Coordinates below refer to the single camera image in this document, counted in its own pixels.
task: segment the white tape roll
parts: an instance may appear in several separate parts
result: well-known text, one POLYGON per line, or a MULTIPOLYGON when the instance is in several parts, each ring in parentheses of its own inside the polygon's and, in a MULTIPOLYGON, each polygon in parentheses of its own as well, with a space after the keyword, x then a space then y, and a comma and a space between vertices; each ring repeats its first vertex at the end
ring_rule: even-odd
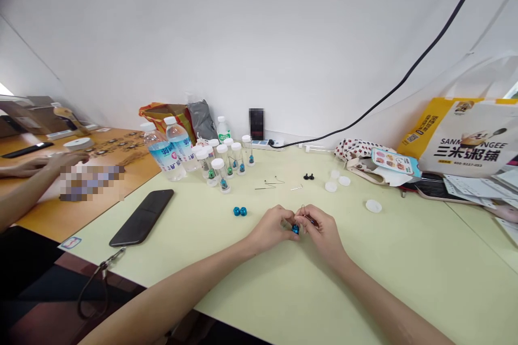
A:
POLYGON ((88 147, 93 146, 95 143, 89 137, 82 137, 81 139, 75 139, 71 142, 65 143, 64 146, 69 151, 79 151, 88 147))

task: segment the power cord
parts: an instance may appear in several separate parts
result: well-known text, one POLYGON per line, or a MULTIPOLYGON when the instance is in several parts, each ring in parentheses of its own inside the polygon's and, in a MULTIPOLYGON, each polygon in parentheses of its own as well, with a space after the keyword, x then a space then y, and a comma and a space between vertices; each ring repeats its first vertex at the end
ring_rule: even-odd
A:
POLYGON ((410 77, 410 74, 413 73, 413 71, 415 70, 415 68, 421 63, 421 61, 424 59, 425 56, 428 55, 428 53, 431 51, 431 49, 434 48, 434 46, 437 44, 438 41, 440 41, 440 39, 443 37, 443 35, 446 33, 446 31, 448 30, 448 28, 450 27, 450 25, 452 24, 453 20, 455 19, 455 17, 457 16, 457 13, 459 13, 460 9, 462 8, 462 6, 464 5, 464 2, 466 0, 460 0, 457 4, 457 6, 455 7, 455 9, 453 10, 453 13, 450 15, 448 21, 446 22, 446 24, 444 25, 444 27, 442 28, 441 32, 439 32, 439 35, 437 35, 437 37, 434 39, 434 41, 430 44, 430 46, 428 46, 428 48, 421 54, 421 56, 417 59, 417 61, 415 61, 415 63, 412 65, 412 67, 410 68, 410 70, 405 74, 405 76, 403 77, 403 79, 395 86, 394 89, 392 89, 390 92, 388 92, 387 94, 385 94, 385 96, 379 100, 378 102, 376 102, 373 106, 371 106, 367 112, 365 112, 363 115, 361 115, 354 123, 348 125, 347 127, 345 128, 342 128, 342 129, 337 129, 336 131, 333 131, 331 133, 328 133, 327 135, 324 135, 324 136, 321 136, 321 137, 317 137, 315 139, 311 139, 311 140, 301 140, 301 141, 298 141, 298 142, 293 142, 293 143, 289 143, 289 144, 285 144, 283 146, 275 146, 274 145, 274 141, 272 139, 270 139, 268 141, 268 145, 272 148, 284 148, 284 147, 289 147, 289 146, 294 146, 296 144, 301 144, 301 143, 309 143, 309 142, 314 142, 314 141, 317 141, 317 140, 322 140, 322 139, 325 139, 326 137, 329 137, 331 135, 334 135, 334 134, 337 134, 339 132, 343 132, 353 126, 355 126, 356 124, 358 124, 364 117, 366 117, 369 113, 371 113, 378 105, 380 105, 383 101, 385 101, 387 98, 389 98, 397 89, 399 89, 405 82, 406 80, 410 77))

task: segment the black smartphone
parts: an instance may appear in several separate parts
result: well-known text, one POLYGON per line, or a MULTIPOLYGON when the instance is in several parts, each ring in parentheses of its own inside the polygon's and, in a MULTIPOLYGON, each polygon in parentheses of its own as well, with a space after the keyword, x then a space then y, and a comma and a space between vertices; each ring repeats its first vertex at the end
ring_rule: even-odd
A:
POLYGON ((49 143, 49 142, 38 143, 38 144, 35 144, 34 146, 22 148, 21 150, 2 155, 2 157, 7 158, 7 159, 12 159, 14 157, 30 154, 31 152, 41 150, 41 149, 44 149, 44 148, 47 148, 47 147, 50 147, 53 145, 54 145, 54 143, 49 143))
POLYGON ((142 243, 162 214, 174 191, 171 189, 150 192, 139 207, 113 236, 110 246, 127 246, 142 243))

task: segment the table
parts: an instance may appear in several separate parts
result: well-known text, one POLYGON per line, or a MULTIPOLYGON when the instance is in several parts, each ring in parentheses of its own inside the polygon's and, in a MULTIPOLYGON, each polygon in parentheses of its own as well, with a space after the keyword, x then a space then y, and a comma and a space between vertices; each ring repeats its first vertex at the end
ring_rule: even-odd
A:
MULTIPOLYGON (((86 166, 113 166, 136 152, 145 155, 143 155, 141 159, 126 166, 123 181, 116 183, 112 188, 105 188, 104 193, 102 195, 95 195, 93 201, 60 201, 60 180, 56 180, 41 197, 38 204, 20 219, 17 224, 61 243, 70 235, 103 214, 104 211, 116 204, 121 197, 129 195, 137 187, 146 183, 149 179, 158 174, 160 169, 154 162, 153 157, 143 146, 142 139, 139 137, 141 134, 142 132, 133 132, 128 129, 111 129, 107 132, 97 132, 94 130, 89 137, 95 142, 95 145, 89 152, 91 159, 85 164, 86 166)), ((67 149, 63 147, 63 144, 75 139, 77 139, 76 136, 69 136, 54 140, 54 146, 18 158, 0 158, 0 167, 19 164, 37 156, 67 151, 67 149)), ((28 133, 6 137, 0 139, 0 155, 44 141, 47 141, 45 135, 32 135, 28 133)), ((19 178, 5 178, 0 180, 0 195, 5 195, 22 184, 25 180, 26 179, 19 178)))
MULTIPOLYGON (((516 343, 518 277, 444 203, 379 187, 347 171, 349 187, 324 190, 336 165, 329 155, 254 150, 256 165, 229 180, 232 192, 209 188, 201 174, 179 182, 158 175, 75 234, 69 252, 100 263, 108 242, 152 190, 175 195, 147 240, 129 247, 110 271, 149 287, 244 237, 267 208, 313 203, 334 215, 344 246, 367 273, 459 344, 516 343), (313 173, 314 181, 303 175, 313 173), (263 181, 286 184, 277 189, 263 181), (290 189, 303 185, 302 189, 290 189), (379 201, 381 213, 365 208, 379 201), (246 217, 232 209, 245 206, 246 217)), ((307 235, 286 241, 237 268, 195 307, 277 345, 386 343, 350 291, 320 260, 307 235)))

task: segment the blurred object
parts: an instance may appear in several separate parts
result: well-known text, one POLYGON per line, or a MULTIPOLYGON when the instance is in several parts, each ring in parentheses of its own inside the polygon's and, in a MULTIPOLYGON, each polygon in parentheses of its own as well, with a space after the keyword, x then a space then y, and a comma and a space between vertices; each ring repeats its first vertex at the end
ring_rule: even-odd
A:
POLYGON ((196 144, 196 134, 193 129, 187 105, 152 102, 151 104, 139 109, 139 116, 142 116, 147 121, 155 124, 157 130, 162 132, 164 135, 166 134, 167 125, 163 120, 166 117, 174 116, 176 117, 178 124, 180 124, 189 134, 191 143, 196 144))
POLYGON ((198 102, 188 102, 187 109, 190 112, 190 118, 193 125, 194 133, 203 139, 217 138, 216 127, 210 116, 209 105, 205 100, 198 102))
POLYGON ((264 109, 248 109, 248 121, 252 140, 264 140, 264 109))

